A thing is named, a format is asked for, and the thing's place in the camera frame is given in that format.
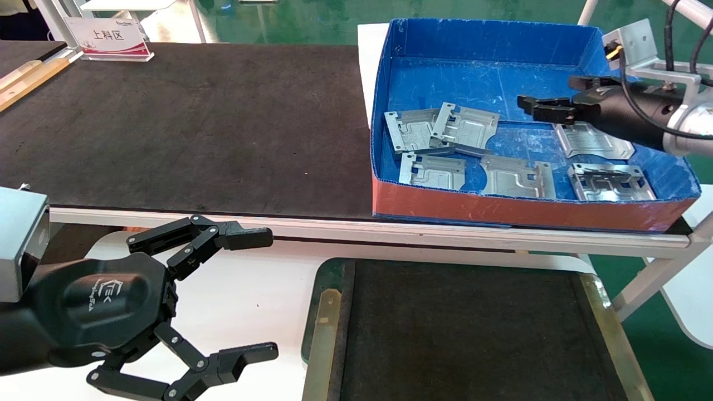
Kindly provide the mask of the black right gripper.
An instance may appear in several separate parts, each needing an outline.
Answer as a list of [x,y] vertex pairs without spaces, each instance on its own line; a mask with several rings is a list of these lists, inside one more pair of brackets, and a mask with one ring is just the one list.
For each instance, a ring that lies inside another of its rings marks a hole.
[[[662,129],[645,122],[624,96],[622,83],[613,76],[570,76],[568,86],[580,93],[570,98],[538,99],[519,95],[517,106],[534,121],[573,125],[586,122],[605,134],[637,145],[663,150]],[[656,86],[630,86],[632,100],[650,119],[667,125],[682,104],[682,92]]]

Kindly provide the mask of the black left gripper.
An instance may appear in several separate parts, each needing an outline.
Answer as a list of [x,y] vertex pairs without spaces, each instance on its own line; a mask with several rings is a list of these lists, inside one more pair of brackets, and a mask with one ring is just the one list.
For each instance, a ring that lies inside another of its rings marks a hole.
[[[87,383],[132,400],[196,400],[209,388],[236,383],[247,365],[275,360],[277,344],[201,354],[164,323],[176,315],[173,280],[185,280],[218,251],[273,243],[269,228],[193,215],[130,236],[130,256],[43,267],[25,293],[31,322],[41,333],[41,356],[49,365],[87,365],[110,357]],[[181,249],[167,259],[167,269],[150,257],[174,248]],[[158,340],[187,366],[181,378],[169,384],[122,373],[128,360],[136,361]]]

